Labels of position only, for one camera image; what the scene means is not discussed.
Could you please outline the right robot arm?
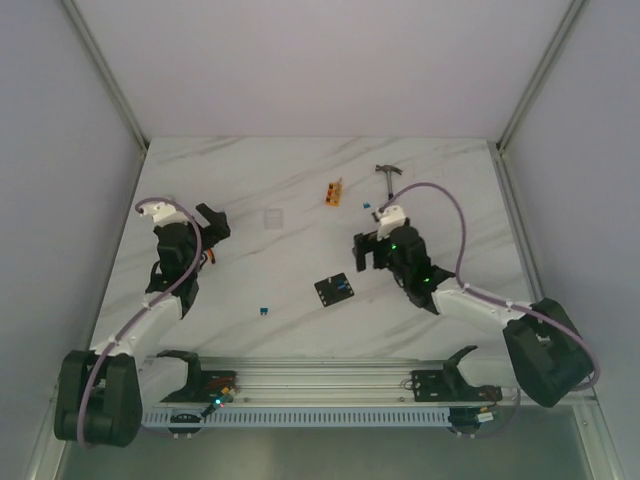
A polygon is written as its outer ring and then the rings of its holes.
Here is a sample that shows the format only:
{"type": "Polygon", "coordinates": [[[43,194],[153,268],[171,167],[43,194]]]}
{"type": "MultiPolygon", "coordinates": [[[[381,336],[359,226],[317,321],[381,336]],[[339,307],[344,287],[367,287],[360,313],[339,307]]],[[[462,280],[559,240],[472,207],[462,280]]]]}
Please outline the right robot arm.
{"type": "Polygon", "coordinates": [[[556,405],[587,379],[596,365],[564,308],[544,298],[521,305],[459,283],[454,273],[434,264],[426,244],[411,226],[387,237],[375,232],[354,237],[357,271],[373,257],[376,269],[387,270],[409,301],[434,315],[464,322],[505,344],[503,350],[481,353],[468,345],[443,364],[443,387],[464,399],[483,387],[520,389],[543,407],[556,405]]]}

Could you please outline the black fuse box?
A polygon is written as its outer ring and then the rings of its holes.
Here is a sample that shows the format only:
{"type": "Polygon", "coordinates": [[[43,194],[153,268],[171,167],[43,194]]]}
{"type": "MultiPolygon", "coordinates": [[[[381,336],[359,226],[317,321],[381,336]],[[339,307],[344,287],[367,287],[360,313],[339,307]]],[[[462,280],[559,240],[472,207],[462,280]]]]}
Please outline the black fuse box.
{"type": "Polygon", "coordinates": [[[355,295],[345,273],[339,273],[314,284],[316,293],[324,307],[335,305],[355,295]]]}

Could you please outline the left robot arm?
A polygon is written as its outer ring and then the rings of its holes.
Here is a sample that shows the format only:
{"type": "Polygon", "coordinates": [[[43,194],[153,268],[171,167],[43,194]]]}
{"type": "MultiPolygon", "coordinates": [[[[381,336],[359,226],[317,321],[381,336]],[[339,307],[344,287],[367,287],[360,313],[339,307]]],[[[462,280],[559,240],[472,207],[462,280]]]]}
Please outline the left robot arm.
{"type": "Polygon", "coordinates": [[[231,235],[227,216],[200,203],[196,210],[207,222],[200,225],[163,197],[143,199],[135,209],[151,217],[158,254],[141,307],[107,339],[68,353],[59,374],[54,435],[84,448],[131,444],[147,410],[171,395],[195,401],[205,386],[197,354],[162,351],[159,343],[194,305],[201,269],[231,235]]]}

